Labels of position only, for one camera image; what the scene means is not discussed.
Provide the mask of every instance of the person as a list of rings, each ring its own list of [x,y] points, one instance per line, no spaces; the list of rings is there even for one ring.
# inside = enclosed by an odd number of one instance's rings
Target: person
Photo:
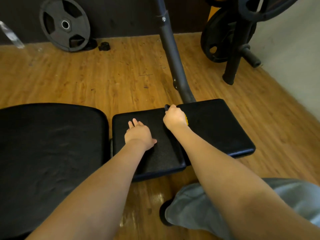
[[[196,135],[175,105],[163,121],[185,149],[200,183],[184,187],[162,207],[163,221],[206,229],[224,239],[320,239],[318,186],[259,178]],[[113,239],[134,172],[157,142],[136,119],[124,138],[121,151],[67,196],[27,240]],[[284,192],[293,208],[277,194]]]

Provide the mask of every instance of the hand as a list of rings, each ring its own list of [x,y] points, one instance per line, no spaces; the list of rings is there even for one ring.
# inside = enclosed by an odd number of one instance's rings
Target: hand
[[[185,113],[180,108],[177,108],[177,106],[174,104],[171,105],[169,110],[165,112],[163,122],[169,130],[172,130],[180,125],[188,126]]]
[[[142,143],[145,151],[151,149],[156,143],[156,139],[152,139],[150,129],[145,126],[141,121],[137,121],[133,119],[133,124],[131,121],[128,122],[129,129],[127,133],[124,135],[125,143],[129,142],[139,142]]]

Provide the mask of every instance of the white wall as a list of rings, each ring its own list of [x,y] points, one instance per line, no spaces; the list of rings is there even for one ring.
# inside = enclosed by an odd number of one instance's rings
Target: white wall
[[[250,41],[262,68],[320,121],[320,0],[260,22]]]

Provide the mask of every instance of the left hand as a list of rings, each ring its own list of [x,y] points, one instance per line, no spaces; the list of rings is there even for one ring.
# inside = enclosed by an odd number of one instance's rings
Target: left hand
[[[142,143],[145,151],[151,149],[157,143],[157,140],[152,138],[150,129],[141,121],[138,122],[136,119],[132,121],[133,123],[131,121],[128,122],[129,129],[124,135],[125,143],[137,141]]]

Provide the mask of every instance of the left arm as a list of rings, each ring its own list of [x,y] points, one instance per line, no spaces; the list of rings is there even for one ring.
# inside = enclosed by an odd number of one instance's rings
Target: left arm
[[[82,182],[27,240],[113,239],[134,172],[157,142],[148,127],[133,122],[121,151]]]

